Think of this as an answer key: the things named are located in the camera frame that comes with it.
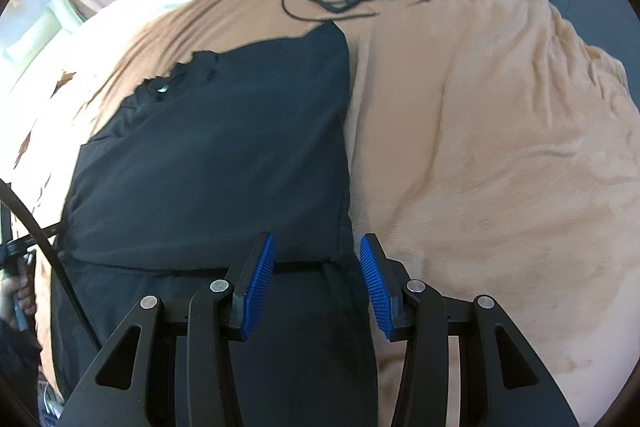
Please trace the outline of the person's left hand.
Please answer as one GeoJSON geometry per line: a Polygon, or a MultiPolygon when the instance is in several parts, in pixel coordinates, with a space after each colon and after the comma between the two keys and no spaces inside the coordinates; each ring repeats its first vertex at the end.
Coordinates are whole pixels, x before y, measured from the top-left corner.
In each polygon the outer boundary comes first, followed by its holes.
{"type": "Polygon", "coordinates": [[[2,277],[1,318],[12,327],[17,326],[14,305],[28,317],[36,313],[34,285],[28,277],[2,277]]]}

